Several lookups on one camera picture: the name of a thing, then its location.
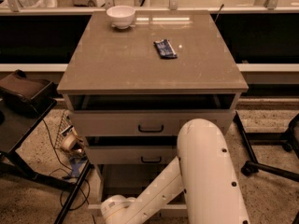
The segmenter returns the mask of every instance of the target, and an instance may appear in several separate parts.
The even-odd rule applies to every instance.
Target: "concrete floor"
[[[287,101],[242,99],[237,106],[237,111],[248,132],[283,132],[298,110],[299,100],[297,99]],[[54,144],[63,113],[64,107],[58,105],[45,118]],[[298,212],[298,183],[263,171],[251,177],[240,174],[240,168],[248,156],[234,123],[225,135],[225,139],[251,223],[291,224]],[[280,146],[254,146],[254,150],[261,163],[298,173],[299,160],[294,152],[285,152]],[[67,172],[57,161],[43,123],[26,139],[18,149],[18,153],[39,173],[61,178]],[[70,166],[68,158],[63,153],[59,152],[59,157],[62,163]],[[88,202],[97,204],[99,178],[95,170],[91,170],[86,179],[90,184]],[[87,195],[89,191],[87,182],[83,184],[82,191]],[[0,220],[1,223],[6,224],[54,223],[61,209],[60,196],[63,197],[62,201],[66,198],[65,193],[58,189],[6,174],[0,174],[0,193]],[[72,208],[76,209],[84,200],[84,196],[79,192]],[[104,223],[100,217],[97,217],[95,221],[98,224]],[[64,223],[93,224],[93,216],[88,210],[88,204],[83,204],[78,210],[69,211]],[[188,219],[186,217],[162,217],[153,219],[149,223],[184,224],[188,223]]]

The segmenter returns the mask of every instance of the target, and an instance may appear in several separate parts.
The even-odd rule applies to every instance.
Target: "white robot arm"
[[[106,224],[141,224],[184,192],[190,224],[249,224],[223,134],[205,119],[178,134],[178,156],[136,198],[101,204]]]

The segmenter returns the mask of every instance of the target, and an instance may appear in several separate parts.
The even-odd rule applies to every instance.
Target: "drawer handle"
[[[141,162],[143,163],[160,163],[162,161],[162,157],[159,157],[159,160],[157,161],[145,161],[143,157],[141,157]]]
[[[141,125],[138,125],[138,130],[141,132],[141,133],[161,133],[163,130],[164,130],[164,126],[161,125],[161,129],[160,130],[143,130],[141,128]]]

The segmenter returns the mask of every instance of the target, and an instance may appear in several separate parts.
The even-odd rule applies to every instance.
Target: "white bowl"
[[[119,29],[128,28],[135,19],[135,9],[129,6],[115,6],[107,10],[112,25]]]

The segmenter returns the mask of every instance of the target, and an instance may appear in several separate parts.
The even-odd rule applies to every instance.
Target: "drawer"
[[[176,157],[177,150],[170,146],[113,146],[86,147],[91,164],[168,164]]]
[[[234,111],[225,112],[155,112],[101,113],[70,112],[69,117],[81,136],[149,136],[178,135],[180,128],[191,119],[207,119],[227,132]]]

